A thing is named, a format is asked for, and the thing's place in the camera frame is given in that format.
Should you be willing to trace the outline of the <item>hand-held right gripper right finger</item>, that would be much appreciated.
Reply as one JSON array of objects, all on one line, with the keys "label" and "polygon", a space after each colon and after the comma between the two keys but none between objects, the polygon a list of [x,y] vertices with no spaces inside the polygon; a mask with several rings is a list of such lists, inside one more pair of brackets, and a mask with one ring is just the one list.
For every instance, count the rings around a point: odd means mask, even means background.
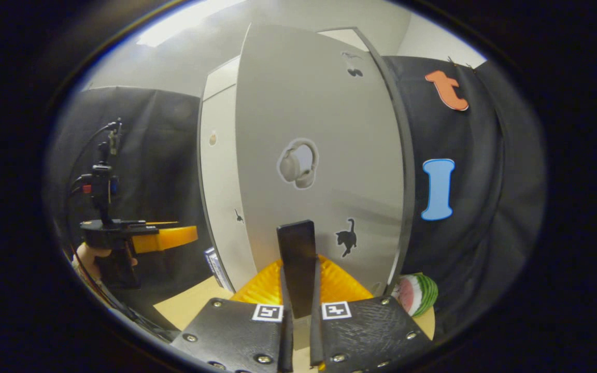
[{"label": "hand-held right gripper right finger", "polygon": [[310,365],[322,372],[386,372],[422,356],[433,345],[434,309],[410,317],[398,300],[372,295],[320,256]]}]

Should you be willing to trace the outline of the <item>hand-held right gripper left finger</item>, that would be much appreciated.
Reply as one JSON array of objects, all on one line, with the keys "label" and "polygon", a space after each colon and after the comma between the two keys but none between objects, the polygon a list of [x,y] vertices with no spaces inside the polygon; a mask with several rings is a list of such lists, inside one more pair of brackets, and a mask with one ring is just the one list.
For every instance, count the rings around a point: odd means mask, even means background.
[{"label": "hand-held right gripper left finger", "polygon": [[292,372],[292,315],[282,260],[230,299],[213,297],[171,342],[201,363],[230,372]]}]

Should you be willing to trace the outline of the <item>black door handle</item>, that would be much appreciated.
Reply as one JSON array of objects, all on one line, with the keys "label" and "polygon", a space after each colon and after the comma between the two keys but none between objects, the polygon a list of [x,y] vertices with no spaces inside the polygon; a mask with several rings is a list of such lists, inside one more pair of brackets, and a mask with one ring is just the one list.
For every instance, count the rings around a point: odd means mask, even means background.
[{"label": "black door handle", "polygon": [[314,223],[303,220],[285,224],[276,232],[292,316],[308,317],[312,314],[317,269]]}]

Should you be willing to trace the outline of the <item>white printed box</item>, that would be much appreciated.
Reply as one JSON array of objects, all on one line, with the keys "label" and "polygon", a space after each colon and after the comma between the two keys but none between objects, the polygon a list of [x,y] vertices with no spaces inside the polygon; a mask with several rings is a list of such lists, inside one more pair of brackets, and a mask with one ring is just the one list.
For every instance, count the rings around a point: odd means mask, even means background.
[{"label": "white printed box", "polygon": [[234,288],[232,288],[231,283],[226,276],[226,271],[224,270],[223,265],[220,262],[218,253],[214,247],[209,248],[204,252],[207,264],[209,265],[209,269],[213,274],[214,278],[217,281],[218,286],[229,291],[230,293],[234,293]]}]

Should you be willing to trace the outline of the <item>watermelon slice toy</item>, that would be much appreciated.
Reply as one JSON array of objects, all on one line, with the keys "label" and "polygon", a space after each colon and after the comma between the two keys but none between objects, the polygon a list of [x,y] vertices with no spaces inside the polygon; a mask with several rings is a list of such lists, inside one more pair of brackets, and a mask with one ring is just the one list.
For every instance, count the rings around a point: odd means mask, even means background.
[{"label": "watermelon slice toy", "polygon": [[393,286],[391,296],[410,317],[418,317],[433,307],[438,298],[438,286],[422,273],[402,275]]}]

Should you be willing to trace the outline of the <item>black backdrop cloth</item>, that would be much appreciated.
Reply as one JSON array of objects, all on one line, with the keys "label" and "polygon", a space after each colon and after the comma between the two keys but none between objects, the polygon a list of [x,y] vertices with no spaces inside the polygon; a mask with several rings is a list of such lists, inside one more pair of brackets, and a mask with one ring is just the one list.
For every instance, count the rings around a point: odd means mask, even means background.
[{"label": "black backdrop cloth", "polygon": [[415,214],[404,274],[438,287],[434,340],[454,336],[516,281],[537,242],[547,159],[536,109],[495,61],[385,62],[413,143]]},{"label": "black backdrop cloth", "polygon": [[110,159],[119,178],[111,216],[197,227],[197,241],[140,257],[139,290],[113,290],[136,311],[154,311],[157,303],[211,276],[204,252],[212,243],[197,176],[200,103],[194,95],[171,91],[102,87],[79,92],[58,116],[47,155],[45,204],[63,244],[78,243],[80,222],[98,217],[87,196],[68,198],[68,185],[97,161],[97,146],[107,133],[93,134],[116,119],[122,131],[118,155]]}]

